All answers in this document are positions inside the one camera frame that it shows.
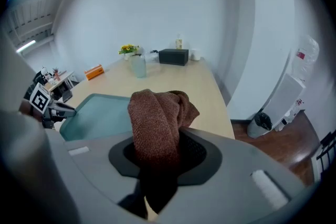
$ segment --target curved white wall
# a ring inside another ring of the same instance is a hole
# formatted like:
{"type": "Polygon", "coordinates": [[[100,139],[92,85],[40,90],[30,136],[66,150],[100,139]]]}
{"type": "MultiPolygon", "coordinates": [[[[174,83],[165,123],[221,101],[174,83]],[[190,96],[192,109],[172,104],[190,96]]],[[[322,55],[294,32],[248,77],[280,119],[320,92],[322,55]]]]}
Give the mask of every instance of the curved white wall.
{"type": "Polygon", "coordinates": [[[226,7],[226,0],[63,0],[53,32],[59,54],[80,78],[85,69],[120,59],[123,44],[160,50],[174,47],[178,33],[217,75],[234,45],[225,44],[226,24],[237,13],[227,15],[226,7]]]}
{"type": "Polygon", "coordinates": [[[294,0],[255,0],[248,58],[227,106],[231,119],[250,119],[265,104],[294,42],[294,0]]]}
{"type": "Polygon", "coordinates": [[[222,69],[219,88],[226,104],[229,104],[241,76],[245,69],[246,60],[251,48],[251,41],[255,23],[255,0],[233,0],[227,6],[227,12],[236,13],[236,16],[227,17],[227,33],[225,45],[232,44],[232,50],[225,59],[225,67],[222,69]]]}

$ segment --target light wood tabletop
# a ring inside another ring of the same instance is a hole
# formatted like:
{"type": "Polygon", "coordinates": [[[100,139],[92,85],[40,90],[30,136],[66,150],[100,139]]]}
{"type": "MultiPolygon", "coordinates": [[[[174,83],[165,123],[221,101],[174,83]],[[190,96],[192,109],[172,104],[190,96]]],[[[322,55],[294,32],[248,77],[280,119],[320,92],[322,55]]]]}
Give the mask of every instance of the light wood tabletop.
{"type": "MultiPolygon", "coordinates": [[[[200,112],[191,128],[234,139],[223,97],[203,58],[200,61],[189,61],[185,66],[150,63],[146,68],[147,77],[137,78],[129,61],[117,61],[105,73],[89,81],[84,80],[72,88],[73,96],[67,104],[76,108],[92,93],[130,97],[132,93],[143,89],[153,92],[180,90],[189,96],[200,112]]],[[[59,130],[60,123],[56,123],[55,128],[59,130]]]]}

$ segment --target wooden floor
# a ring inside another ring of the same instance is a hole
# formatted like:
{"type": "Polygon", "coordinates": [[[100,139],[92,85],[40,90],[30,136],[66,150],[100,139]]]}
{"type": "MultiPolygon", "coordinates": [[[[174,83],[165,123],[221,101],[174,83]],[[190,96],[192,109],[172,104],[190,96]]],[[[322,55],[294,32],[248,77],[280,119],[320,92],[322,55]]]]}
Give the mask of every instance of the wooden floor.
{"type": "Polygon", "coordinates": [[[247,124],[232,122],[235,138],[247,142],[282,163],[295,173],[304,184],[314,180],[310,157],[320,145],[320,141],[303,112],[281,132],[271,131],[256,139],[247,135],[247,124]]]}

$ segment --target brown towel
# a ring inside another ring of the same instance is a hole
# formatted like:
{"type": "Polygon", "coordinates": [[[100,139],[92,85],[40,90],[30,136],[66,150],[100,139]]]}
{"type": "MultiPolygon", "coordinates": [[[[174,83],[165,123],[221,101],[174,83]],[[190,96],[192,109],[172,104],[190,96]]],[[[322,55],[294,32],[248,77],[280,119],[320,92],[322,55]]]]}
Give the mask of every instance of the brown towel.
{"type": "Polygon", "coordinates": [[[149,89],[132,94],[128,106],[137,159],[150,170],[177,170],[180,163],[179,128],[189,127],[199,115],[186,93],[154,93],[149,89]]]}
{"type": "Polygon", "coordinates": [[[199,115],[186,93],[135,92],[128,105],[140,185],[151,208],[159,213],[177,189],[180,170],[179,128],[199,115]]]}

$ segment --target teal tray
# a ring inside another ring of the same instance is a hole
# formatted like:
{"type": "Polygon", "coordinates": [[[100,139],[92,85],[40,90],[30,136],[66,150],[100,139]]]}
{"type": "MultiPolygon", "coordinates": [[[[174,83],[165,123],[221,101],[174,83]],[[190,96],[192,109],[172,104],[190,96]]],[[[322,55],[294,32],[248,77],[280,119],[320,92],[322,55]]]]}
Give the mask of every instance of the teal tray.
{"type": "Polygon", "coordinates": [[[76,115],[62,124],[65,141],[87,140],[132,130],[127,106],[130,98],[93,93],[76,108],[76,115]]]}

